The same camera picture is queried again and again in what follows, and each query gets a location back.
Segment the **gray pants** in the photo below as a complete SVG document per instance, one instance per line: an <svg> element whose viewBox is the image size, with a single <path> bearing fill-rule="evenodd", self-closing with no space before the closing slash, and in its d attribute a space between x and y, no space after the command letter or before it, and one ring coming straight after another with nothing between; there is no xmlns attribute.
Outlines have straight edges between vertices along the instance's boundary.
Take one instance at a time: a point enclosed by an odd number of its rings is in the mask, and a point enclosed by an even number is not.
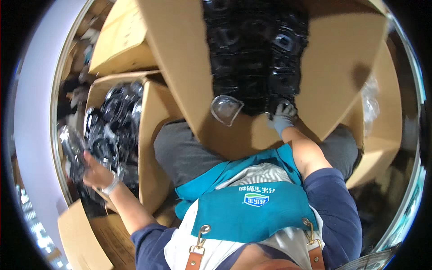
<svg viewBox="0 0 432 270"><path fill-rule="evenodd" d="M183 185L226 161L205 149L184 119L166 123L154 142L155 156L175 187ZM353 173L358 149L351 132L338 126L319 147L327 161L342 173L345 181Z"/></svg>

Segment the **metal clasp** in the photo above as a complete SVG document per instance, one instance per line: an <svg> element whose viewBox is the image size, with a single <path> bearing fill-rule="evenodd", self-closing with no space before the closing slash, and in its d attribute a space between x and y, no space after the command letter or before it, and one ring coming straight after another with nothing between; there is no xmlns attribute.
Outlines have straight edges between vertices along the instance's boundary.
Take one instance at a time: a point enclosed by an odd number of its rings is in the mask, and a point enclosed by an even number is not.
<svg viewBox="0 0 432 270"><path fill-rule="evenodd" d="M307 243L306 245L309 246L309 245L313 245L314 243L318 242L318 245L321 248L321 240L314 239L314 225L311 222L309 222L309 220L307 218L303 218L303 224L305 224L308 227L311 227L311 235L309 235L306 231L304 231L306 238L309 241L309 243Z"/></svg>
<svg viewBox="0 0 432 270"><path fill-rule="evenodd" d="M210 231L210 225L203 225L201 228L200 228L200 230L199 230L199 232L198 232L198 239L197 239L197 245L195 245L195 246L191 246L190 248L189 248L189 253L191 253L191 252L194 252L194 253L198 253L198 252L195 252L195 250L203 250L203 255L204 255L204 252L206 251L204 248L203 248L203 244L204 244L204 242L206 241L205 240L205 238L203 238L203 239L201 239L201 236L203 235L203 234L206 234L206 233L208 233Z"/></svg>

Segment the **worker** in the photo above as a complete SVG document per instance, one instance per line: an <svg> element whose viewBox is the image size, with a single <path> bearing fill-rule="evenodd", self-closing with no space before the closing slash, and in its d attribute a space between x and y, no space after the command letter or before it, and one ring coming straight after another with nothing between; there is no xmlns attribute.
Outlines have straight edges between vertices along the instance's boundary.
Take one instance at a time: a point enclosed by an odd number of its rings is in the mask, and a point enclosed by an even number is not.
<svg viewBox="0 0 432 270"><path fill-rule="evenodd" d="M154 149L182 200L179 228L158 224L88 152L84 184L109 195L131 234L138 270L335 269L362 247L345 186L358 150L345 127L317 145L294 126L296 118L294 106L279 105L271 127L285 144L236 161L206 150L185 120L165 124Z"/></svg>

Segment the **metal watch band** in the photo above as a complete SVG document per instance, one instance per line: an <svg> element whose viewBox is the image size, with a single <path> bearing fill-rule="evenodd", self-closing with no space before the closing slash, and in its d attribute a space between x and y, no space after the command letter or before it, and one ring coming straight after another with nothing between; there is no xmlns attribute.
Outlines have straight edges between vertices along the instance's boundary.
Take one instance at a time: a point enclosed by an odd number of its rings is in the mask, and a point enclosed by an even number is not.
<svg viewBox="0 0 432 270"><path fill-rule="evenodd" d="M111 171L114 178L112 179L112 182L109 186L107 186L106 188L102 189L102 192L105 193L107 196L109 196L109 194L114 190L114 188L118 185L118 183L120 182L120 180L118 179L118 175Z"/></svg>

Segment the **pile of black parts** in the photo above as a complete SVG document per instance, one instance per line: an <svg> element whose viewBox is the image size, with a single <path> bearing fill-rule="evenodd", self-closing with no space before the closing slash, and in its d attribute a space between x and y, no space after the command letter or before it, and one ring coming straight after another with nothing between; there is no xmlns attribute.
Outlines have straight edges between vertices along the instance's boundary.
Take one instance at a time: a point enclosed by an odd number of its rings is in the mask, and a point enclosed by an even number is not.
<svg viewBox="0 0 432 270"><path fill-rule="evenodd" d="M250 116L274 113L299 94L308 18L286 0L202 0L215 96L244 102Z"/></svg>
<svg viewBox="0 0 432 270"><path fill-rule="evenodd" d="M119 83L107 93L101 107L87 109L84 140L90 153L138 197L138 129L143 85Z"/></svg>

